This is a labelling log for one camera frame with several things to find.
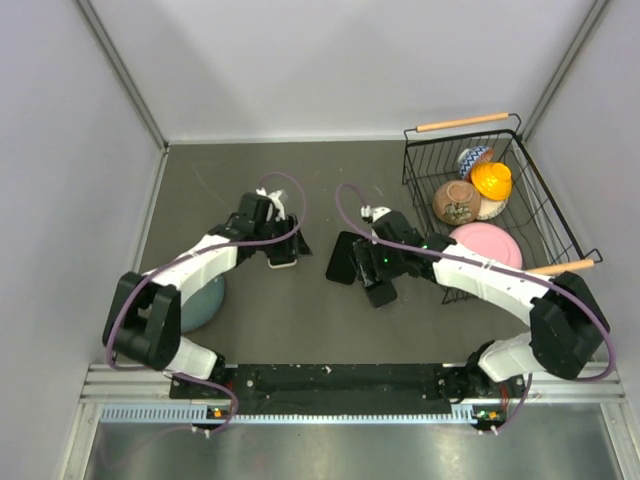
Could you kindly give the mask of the beige phone case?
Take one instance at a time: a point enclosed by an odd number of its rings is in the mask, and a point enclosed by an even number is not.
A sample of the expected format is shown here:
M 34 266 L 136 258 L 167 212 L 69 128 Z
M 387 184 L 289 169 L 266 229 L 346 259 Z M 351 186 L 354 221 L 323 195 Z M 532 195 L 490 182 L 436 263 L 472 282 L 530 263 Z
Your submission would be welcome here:
M 287 259 L 283 259 L 283 258 L 275 258 L 275 259 L 271 259 L 268 258 L 267 259 L 267 264 L 271 269 L 282 269 L 282 268 L 289 268 L 289 267 L 293 267 L 297 264 L 298 259 L 297 258 L 287 258 Z

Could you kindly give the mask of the black smartphone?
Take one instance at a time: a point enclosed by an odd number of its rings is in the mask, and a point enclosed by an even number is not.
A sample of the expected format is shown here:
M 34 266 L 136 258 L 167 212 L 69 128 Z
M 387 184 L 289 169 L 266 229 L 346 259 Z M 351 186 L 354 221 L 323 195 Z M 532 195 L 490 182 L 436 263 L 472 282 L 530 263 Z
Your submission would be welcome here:
M 381 308 L 398 298 L 392 282 L 378 282 L 365 288 L 367 298 L 375 309 Z

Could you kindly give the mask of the black phone case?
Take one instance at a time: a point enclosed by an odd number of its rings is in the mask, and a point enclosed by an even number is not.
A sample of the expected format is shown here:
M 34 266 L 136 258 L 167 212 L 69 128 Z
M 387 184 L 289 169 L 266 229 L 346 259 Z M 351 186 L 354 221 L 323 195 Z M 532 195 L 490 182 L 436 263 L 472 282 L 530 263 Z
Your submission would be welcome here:
M 338 234 L 327 266 L 327 280 L 342 285 L 352 285 L 358 280 L 364 287 L 373 284 L 364 267 L 364 252 L 369 241 L 362 235 L 350 231 Z

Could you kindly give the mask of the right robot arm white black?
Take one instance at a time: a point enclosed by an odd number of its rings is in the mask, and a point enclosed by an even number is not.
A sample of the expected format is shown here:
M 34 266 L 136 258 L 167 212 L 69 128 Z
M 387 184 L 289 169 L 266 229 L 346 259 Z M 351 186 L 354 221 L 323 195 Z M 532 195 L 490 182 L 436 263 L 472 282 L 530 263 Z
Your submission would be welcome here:
M 474 393 L 490 395 L 503 381 L 536 372 L 575 380 L 598 348 L 610 345 L 610 326 L 581 276 L 526 273 L 449 236 L 423 237 L 387 207 L 365 206 L 360 215 L 371 231 L 354 244 L 356 272 L 375 305 L 388 303 L 393 280 L 408 275 L 468 293 L 526 326 L 526 332 L 488 341 L 469 356 L 465 375 Z

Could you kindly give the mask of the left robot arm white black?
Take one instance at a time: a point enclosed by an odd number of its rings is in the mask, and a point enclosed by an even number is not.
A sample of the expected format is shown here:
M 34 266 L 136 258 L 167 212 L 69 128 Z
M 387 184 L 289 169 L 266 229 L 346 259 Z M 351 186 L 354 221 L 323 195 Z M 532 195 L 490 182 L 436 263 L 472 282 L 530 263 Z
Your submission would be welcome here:
M 204 306 L 207 288 L 258 251 L 272 269 L 311 253 L 285 202 L 282 190 L 246 193 L 237 212 L 169 264 L 124 274 L 103 331 L 105 348 L 155 371 L 190 376 L 205 396 L 220 394 L 227 382 L 223 357 L 184 337 L 182 317 Z

